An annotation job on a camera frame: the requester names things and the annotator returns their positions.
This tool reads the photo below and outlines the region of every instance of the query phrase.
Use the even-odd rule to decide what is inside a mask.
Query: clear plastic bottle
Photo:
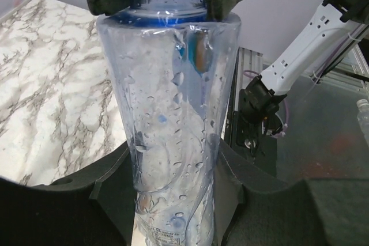
[[[212,244],[213,171],[240,19],[203,0],[132,0],[97,29],[131,152],[147,245]]]
[[[357,120],[359,121],[360,128],[365,136],[365,140],[369,146],[369,102],[366,99],[361,99],[357,102],[359,113]]]

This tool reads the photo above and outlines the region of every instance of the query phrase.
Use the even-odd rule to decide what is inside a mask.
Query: bottle cap
[[[369,105],[369,102],[366,99],[361,99],[358,102],[356,102],[356,105],[358,108],[361,108],[362,106]]]

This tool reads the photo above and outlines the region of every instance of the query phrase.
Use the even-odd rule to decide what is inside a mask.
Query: marble countertop
[[[95,23],[56,0],[0,19],[0,177],[48,185],[126,141]]]

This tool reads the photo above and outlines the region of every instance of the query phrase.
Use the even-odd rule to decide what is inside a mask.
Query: black cable
[[[362,36],[363,34],[365,34],[369,29],[369,26],[366,26],[357,37]],[[330,63],[330,65],[328,65],[328,67],[326,69],[324,69],[322,75],[320,76],[320,78],[322,78],[323,76],[327,75],[328,73],[330,73],[334,68],[336,68],[336,66],[338,66],[338,64],[343,60],[344,55],[346,55],[346,52],[350,49],[352,49],[355,45],[357,45],[359,42],[356,40],[352,40],[351,43],[345,47],[345,49],[342,51],[341,55],[339,55],[338,57],[336,57],[336,59],[334,59],[334,61],[332,61],[332,63]]]

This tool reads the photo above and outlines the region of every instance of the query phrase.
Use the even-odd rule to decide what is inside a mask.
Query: purple cable
[[[249,77],[249,78],[254,78],[255,75],[259,75],[259,73],[257,73],[254,70],[249,70],[248,69],[248,70],[243,71],[243,75],[246,76],[246,77]],[[289,123],[289,107],[288,107],[288,103],[287,103],[286,99],[283,99],[283,104],[284,104],[284,109],[285,109],[286,122],[283,125],[282,132],[285,133],[287,128],[288,128],[288,123]],[[279,137],[282,137],[282,136],[283,136],[283,134],[279,133],[279,134],[274,135],[273,137],[279,138]]]

